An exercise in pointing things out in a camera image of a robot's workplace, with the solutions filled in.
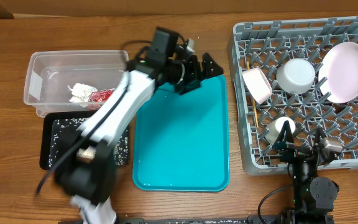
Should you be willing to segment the black tray bin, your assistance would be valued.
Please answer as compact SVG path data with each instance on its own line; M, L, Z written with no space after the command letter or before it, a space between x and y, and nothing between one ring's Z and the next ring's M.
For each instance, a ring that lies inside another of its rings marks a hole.
M62 132L76 131L95 111L71 111L50 113L44 118L42 143L40 147L39 166L43 170L49 170L53 163L64 154L58 143ZM129 162L129 126L120 137L114 149L114 159L117 166L124 166Z

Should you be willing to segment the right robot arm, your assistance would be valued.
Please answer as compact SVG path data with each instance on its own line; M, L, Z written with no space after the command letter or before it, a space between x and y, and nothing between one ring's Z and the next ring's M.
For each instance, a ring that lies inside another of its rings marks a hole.
M268 193L257 207L257 216L262 224L270 223L261 214L263 203L275 193L293 189L293 207L285 208L274 223L334 223L329 215L339 192L338 184L318 175L318 167L331 163L339 157L343 146L337 139L329 138L322 128L314 132L311 147L294 144L290 123L285 121L273 144L273 150L280 155L280 161L287 163L287 174L291 184Z

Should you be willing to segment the pink bowl with rice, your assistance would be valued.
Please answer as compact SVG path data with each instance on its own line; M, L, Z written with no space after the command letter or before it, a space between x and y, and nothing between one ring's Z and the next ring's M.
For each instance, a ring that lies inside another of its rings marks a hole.
M258 104L262 104L272 95L272 87L259 67L243 71L242 78Z

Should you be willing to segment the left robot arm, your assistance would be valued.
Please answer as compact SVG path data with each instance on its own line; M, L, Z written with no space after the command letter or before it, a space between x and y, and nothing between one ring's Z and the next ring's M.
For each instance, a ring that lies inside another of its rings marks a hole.
M124 49L135 43L128 40L120 47L125 69L118 87L76 130L63 133L63 154L35 190L40 193L53 176L78 207L81 223L118 223L110 199L116 180L114 150L137 111L157 89L169 83L183 95L199 88L203 80L224 73L210 54L198 60L193 40L176 31L157 27L152 40L142 40L143 47L129 60Z

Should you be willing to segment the white round plate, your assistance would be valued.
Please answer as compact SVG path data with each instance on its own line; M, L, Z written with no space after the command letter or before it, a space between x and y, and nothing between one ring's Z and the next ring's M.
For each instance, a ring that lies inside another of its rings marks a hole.
M333 47L323 58L318 80L323 95L332 103L347 103L358 97L358 44L343 42Z

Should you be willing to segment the grey bowl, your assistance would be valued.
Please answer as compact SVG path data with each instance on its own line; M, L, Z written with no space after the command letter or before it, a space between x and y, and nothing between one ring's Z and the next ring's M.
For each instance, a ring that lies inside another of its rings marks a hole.
M276 80L282 90L291 94L306 93L312 86L315 70L307 60L294 58L282 65L276 74Z

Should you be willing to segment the grey dishwasher rack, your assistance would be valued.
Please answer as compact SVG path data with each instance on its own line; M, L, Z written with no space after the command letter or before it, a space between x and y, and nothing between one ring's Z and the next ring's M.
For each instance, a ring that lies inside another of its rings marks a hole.
M242 167L249 175L276 175L287 171L265 135L272 121L287 116L294 120L294 140L310 146L316 128L340 140L343 150L327 165L328 169L358 169L358 97L348 103L327 100L320 91L322 80L315 79L309 91L294 95L283 91L276 81L278 68L291 59L303 58L315 70L324 56L343 42L358 44L358 16L287 21L240 22L228 43L230 74L237 100L238 135ZM251 94L242 78L243 71L259 67L273 93L262 104L256 103L259 128L255 125Z

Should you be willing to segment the teal plastic tray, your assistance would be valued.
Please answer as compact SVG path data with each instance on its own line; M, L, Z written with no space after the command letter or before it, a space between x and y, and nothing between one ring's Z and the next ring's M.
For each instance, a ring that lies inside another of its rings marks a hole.
M142 190L219 192L230 179L223 75L184 95L162 85L136 114L132 180Z

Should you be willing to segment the clear plastic bin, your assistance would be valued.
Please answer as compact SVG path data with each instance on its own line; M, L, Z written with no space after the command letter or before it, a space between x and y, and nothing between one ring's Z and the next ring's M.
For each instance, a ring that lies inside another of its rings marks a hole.
M37 116L49 113L90 110L70 103L67 88L83 83L97 90L115 89L122 79L124 50L61 50L32 54L24 85L24 103L36 109Z

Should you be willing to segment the spilled white rice pile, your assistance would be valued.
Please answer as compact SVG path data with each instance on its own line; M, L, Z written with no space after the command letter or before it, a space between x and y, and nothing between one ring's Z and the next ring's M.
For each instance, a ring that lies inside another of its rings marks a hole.
M86 149L79 148L76 153L76 159L85 163L90 163L96 155L96 149L92 146L89 146Z

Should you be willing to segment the red snack wrapper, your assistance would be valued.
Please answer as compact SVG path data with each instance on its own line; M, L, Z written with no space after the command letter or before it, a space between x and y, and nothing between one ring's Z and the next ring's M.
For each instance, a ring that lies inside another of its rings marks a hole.
M102 107L103 103L112 95L114 89L106 89L92 92L88 98L88 102L91 103L88 108L90 110L98 110Z

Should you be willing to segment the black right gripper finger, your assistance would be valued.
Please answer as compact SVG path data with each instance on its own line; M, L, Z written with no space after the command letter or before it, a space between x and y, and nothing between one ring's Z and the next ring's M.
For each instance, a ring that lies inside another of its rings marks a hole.
M272 148L273 149L289 149L289 145L293 145L293 134L289 121L285 121L282 129L276 138Z
M323 140L326 137L324 130L321 127L316 128L314 133L314 147L322 149L324 147Z

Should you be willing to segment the white paper cup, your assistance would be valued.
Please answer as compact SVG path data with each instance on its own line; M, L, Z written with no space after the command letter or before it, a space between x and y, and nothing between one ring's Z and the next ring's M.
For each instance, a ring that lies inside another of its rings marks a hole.
M268 133L265 135L266 140L273 144L275 140L278 138L280 131L282 130L284 122L289 121L291 133L295 131L295 122L289 117L282 116L274 121L272 121L268 126Z

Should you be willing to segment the white napkin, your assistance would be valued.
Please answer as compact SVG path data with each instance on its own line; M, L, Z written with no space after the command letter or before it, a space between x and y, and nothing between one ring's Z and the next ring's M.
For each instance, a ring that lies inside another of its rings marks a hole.
M82 107L87 107L90 96L97 91L97 88L83 83L76 83L73 87L70 85L67 88L71 91L72 97L69 99L70 103L78 103Z

